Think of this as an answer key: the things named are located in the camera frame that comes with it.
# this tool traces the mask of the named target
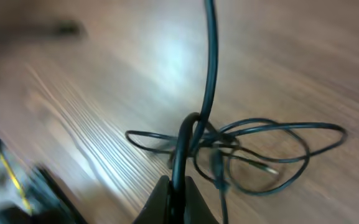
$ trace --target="tangled cable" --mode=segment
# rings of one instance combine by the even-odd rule
[[[219,154],[222,157],[226,157],[226,169],[227,173],[230,179],[230,182],[240,191],[242,191],[245,194],[249,195],[255,195],[255,196],[262,196],[262,195],[269,195],[276,193],[284,188],[286,188],[288,185],[293,183],[306,169],[309,160],[312,156],[319,155],[323,152],[326,152],[330,149],[333,149],[341,144],[343,144],[347,138],[347,132],[344,128],[341,126],[338,126],[336,124],[329,124],[329,123],[278,123],[276,121],[273,121],[271,119],[266,118],[250,118],[250,119],[244,119],[241,121],[237,121],[234,123],[231,123],[229,125],[226,125],[225,127],[222,127],[220,129],[215,129],[212,124],[208,121],[208,118],[211,113],[211,108],[213,104],[213,98],[215,94],[215,86],[217,82],[217,70],[218,70],[218,31],[217,31],[217,20],[216,20],[216,13],[215,13],[215,6],[213,0],[205,0],[205,10],[207,15],[207,32],[208,32],[208,71],[207,71],[207,84],[205,87],[205,94],[203,99],[203,105],[200,113],[192,113],[186,117],[184,122],[182,123],[180,134],[178,137],[175,136],[168,136],[165,134],[157,134],[157,133],[150,133],[145,131],[126,131],[125,136],[126,139],[133,144],[134,146],[153,153],[158,154],[170,154],[171,158],[170,160],[175,160],[173,157],[175,155],[175,150],[173,151],[166,151],[166,150],[160,150],[160,149],[154,149],[151,147],[146,147],[138,144],[135,142],[131,136],[144,136],[144,137],[150,137],[150,138],[156,138],[166,141],[176,141],[176,142],[186,142],[185,144],[186,150],[187,150],[187,157],[191,157],[193,159],[193,165],[196,169],[196,171],[205,179],[208,181],[214,183],[217,188],[220,190],[220,197],[221,197],[221,204],[222,204],[222,211],[223,211],[223,222],[228,223],[228,214],[226,209],[226,201],[225,201],[225,189],[223,189],[222,186],[229,185],[225,180],[221,180],[220,182],[217,181],[217,179],[213,179],[209,177],[206,173],[200,170],[198,164],[197,164],[197,157],[200,148],[212,148],[217,149],[219,151]],[[197,126],[195,128],[195,131],[193,133],[193,124],[197,122]],[[264,123],[265,125],[255,126],[252,128],[245,128],[240,129],[236,131],[231,131],[234,128],[251,124],[251,123]],[[308,144],[304,139],[302,139],[298,134],[296,134],[293,129],[305,129],[305,128],[317,128],[317,129],[330,129],[334,131],[338,131],[342,134],[341,138],[322,149],[319,149],[317,151],[311,152],[309,149]],[[259,133],[263,131],[272,131],[272,130],[283,130],[287,134],[289,134],[292,138],[294,138],[304,149],[305,155],[294,157],[290,159],[276,159],[268,156],[263,156],[258,154],[257,152],[254,152],[250,149],[247,149],[245,147],[242,147],[240,145],[239,140],[237,137],[243,136],[246,134],[252,134],[252,133]],[[230,153],[223,152],[219,149],[223,148],[229,148],[231,149]],[[275,163],[293,163],[293,162],[299,162],[303,161],[303,165],[301,168],[288,180],[286,180],[283,184],[265,191],[253,191],[249,189],[245,189],[242,187],[232,176],[231,170],[230,170],[230,164],[233,159],[237,159],[242,162],[247,162],[248,164],[257,167],[261,170],[264,170],[266,172],[275,173],[276,171],[272,168],[270,168],[267,164],[248,159],[245,157],[236,156],[235,152],[237,151],[243,151],[245,153],[251,154],[254,157],[257,157],[261,161],[266,162],[275,162]]]

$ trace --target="yellow cord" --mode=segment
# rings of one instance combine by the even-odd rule
[[[7,170],[7,173],[9,174],[13,184],[15,185],[17,190],[19,191],[19,194],[20,194],[20,196],[22,198],[22,201],[23,201],[23,204],[24,204],[25,208],[29,211],[29,213],[31,215],[31,213],[32,213],[31,205],[30,205],[29,201],[26,199],[26,195],[24,193],[24,190],[23,190],[22,186],[20,185],[19,181],[17,180],[15,174],[13,173],[13,170],[12,170],[11,166],[8,164],[7,160],[5,159],[3,153],[0,153],[0,159],[1,159],[2,163],[4,164],[4,166],[5,166],[6,170]]]

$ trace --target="blurry floor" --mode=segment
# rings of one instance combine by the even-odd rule
[[[0,44],[0,137],[23,163],[43,163],[59,176],[90,223],[131,222],[169,171],[166,157],[133,148],[123,133],[176,134],[184,117],[200,109],[203,2],[5,2],[2,23],[75,18],[88,34]],[[220,65],[211,116],[217,127],[266,117],[337,123],[350,133],[283,192],[251,197],[231,189],[230,222],[359,223],[359,1],[217,0],[217,8]],[[313,149],[337,138],[300,133]],[[269,156],[301,153],[280,132],[242,141]],[[298,166],[276,168],[288,176]],[[270,181],[244,164],[233,170],[254,189]],[[217,190],[192,165],[187,173],[221,219]]]

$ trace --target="black cable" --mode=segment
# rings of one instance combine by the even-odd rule
[[[208,71],[207,71],[207,84],[205,87],[205,94],[203,99],[203,105],[200,114],[192,113],[187,116],[184,123],[182,123],[180,133],[178,137],[168,136],[165,134],[157,134],[157,133],[149,133],[145,131],[127,131],[125,133],[126,139],[136,147],[161,154],[175,154],[180,155],[180,157],[192,157],[193,164],[196,171],[208,181],[214,183],[217,188],[220,190],[220,198],[223,212],[223,221],[227,223],[227,209],[226,209],[226,200],[224,196],[224,184],[222,182],[217,183],[217,180],[209,177],[207,174],[201,171],[197,164],[197,157],[201,147],[204,148],[229,148],[231,149],[230,153],[226,153],[221,151],[222,156],[227,158],[226,161],[226,169],[228,171],[228,176],[230,182],[240,191],[245,194],[262,196],[276,193],[288,185],[293,183],[306,169],[309,160],[312,156],[319,155],[325,151],[333,149],[341,144],[343,144],[347,138],[347,132],[341,126],[336,124],[329,123],[278,123],[271,119],[266,118],[250,118],[244,119],[241,121],[237,121],[222,127],[221,129],[215,129],[209,122],[208,118],[211,113],[211,108],[213,104],[213,98],[215,93],[215,85],[217,82],[217,70],[218,70],[218,31],[217,31],[217,20],[215,16],[215,6],[213,0],[205,0],[205,10],[207,15],[207,27],[208,27]],[[197,126],[195,128],[195,132],[193,133],[193,124],[198,121]],[[265,123],[265,125],[255,126],[252,128],[239,129],[237,131],[230,131],[231,129],[251,124],[251,123]],[[293,129],[304,129],[304,128],[317,128],[317,129],[330,129],[334,131],[338,131],[342,134],[342,137],[335,143],[326,146],[317,151],[311,152],[308,144],[304,139],[302,139],[298,134],[296,134]],[[250,149],[240,146],[239,140],[237,140],[238,136],[243,136],[246,134],[259,133],[262,131],[272,131],[272,130],[283,130],[292,138],[294,138],[304,149],[305,155],[294,157],[290,159],[276,159],[268,156],[263,156],[254,152]],[[177,141],[177,147],[173,151],[165,151],[160,149],[153,149],[150,147],[142,146],[131,139],[131,135],[137,136],[145,136],[150,138],[162,139],[167,141]],[[265,191],[253,191],[248,190],[242,187],[232,176],[230,164],[233,159],[240,160],[242,162],[247,162],[248,164],[257,167],[259,169],[265,170],[267,172],[274,172],[267,164],[259,161],[254,161],[252,159],[247,159],[240,156],[235,156],[234,153],[237,151],[243,151],[245,153],[251,154],[252,156],[257,157],[261,161],[266,162],[275,162],[275,163],[293,163],[303,161],[301,168],[288,180],[286,180],[283,184],[275,187],[273,189],[265,190]],[[174,164],[177,164],[177,167],[174,165],[172,182],[177,186],[179,191],[182,191],[184,181],[184,160],[174,158]]]

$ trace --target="blurred background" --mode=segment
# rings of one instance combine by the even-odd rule
[[[230,223],[359,223],[359,0],[216,0],[220,64],[211,121],[263,117],[346,128],[340,148],[314,157],[288,189],[228,192]],[[128,129],[176,135],[201,107],[207,67],[202,0],[0,0],[0,30],[70,19],[80,38],[0,39],[0,137],[23,166],[44,164],[90,223],[130,223],[167,156],[133,148]],[[312,150],[338,138],[300,131]],[[138,139],[144,144],[158,144]],[[280,131],[247,135],[271,157],[302,151]],[[208,153],[200,165],[208,169]],[[289,177],[300,166],[273,165]],[[234,162],[241,184],[272,177]],[[192,176],[218,220],[218,190]]]

